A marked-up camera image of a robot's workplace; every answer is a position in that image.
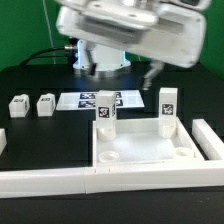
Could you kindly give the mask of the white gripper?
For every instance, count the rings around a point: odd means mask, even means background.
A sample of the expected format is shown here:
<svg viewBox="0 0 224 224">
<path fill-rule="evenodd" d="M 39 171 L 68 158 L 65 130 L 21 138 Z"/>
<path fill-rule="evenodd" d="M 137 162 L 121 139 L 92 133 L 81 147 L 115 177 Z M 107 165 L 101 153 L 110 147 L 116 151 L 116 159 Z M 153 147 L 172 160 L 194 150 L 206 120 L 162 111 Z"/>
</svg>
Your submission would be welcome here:
<svg viewBox="0 0 224 224">
<path fill-rule="evenodd" d="M 60 5 L 56 27 L 61 34 L 158 60 L 150 63 L 143 90 L 164 63 L 189 68 L 200 57 L 207 0 L 54 1 Z M 87 75 L 94 76 L 96 68 L 92 63 Z"/>
</svg>

